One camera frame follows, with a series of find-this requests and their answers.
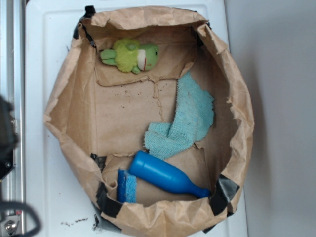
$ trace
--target white surface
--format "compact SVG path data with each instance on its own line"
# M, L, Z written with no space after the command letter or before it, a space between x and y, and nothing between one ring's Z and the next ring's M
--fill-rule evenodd
M94 5L97 12L139 6L138 1L50 1L31 0L26 15L26 200L40 215L43 230L39 237L86 237L106 230L92 230L95 211L89 198L66 163L58 141L42 124L42 117L57 73L70 48L73 30L84 15L84 7ZM228 41L222 0L142 1L142 5L165 5L197 10L210 19L213 30ZM244 200L238 212L205 235L195 237L247 237Z
M316 1L227 0L230 47L255 115L250 237L316 235Z

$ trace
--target light blue towel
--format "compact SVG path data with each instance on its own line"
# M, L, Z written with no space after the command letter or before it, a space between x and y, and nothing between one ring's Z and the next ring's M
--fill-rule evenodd
M145 147L149 153L167 159L202 140L213 124L213 100L190 73L186 73L178 80L173 123L151 123L145 133Z

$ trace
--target metal frame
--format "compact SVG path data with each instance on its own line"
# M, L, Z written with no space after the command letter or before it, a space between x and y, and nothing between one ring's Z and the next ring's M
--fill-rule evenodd
M14 106L18 134L13 156L15 168L2 182L3 200L25 202L24 62L26 0L0 0L0 94ZM22 233L25 214L21 215Z

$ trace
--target blue sponge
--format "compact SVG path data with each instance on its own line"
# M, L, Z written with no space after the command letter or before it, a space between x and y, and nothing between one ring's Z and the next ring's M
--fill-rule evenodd
M129 174L126 170L118 171L118 201L136 203L136 176Z

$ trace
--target green plush toy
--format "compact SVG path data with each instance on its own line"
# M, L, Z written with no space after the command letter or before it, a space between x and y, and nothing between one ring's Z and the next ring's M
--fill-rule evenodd
M101 53L102 62L115 65L125 73L148 71L157 63L159 48L155 44L140 45L136 39L122 38L117 40L113 49Z

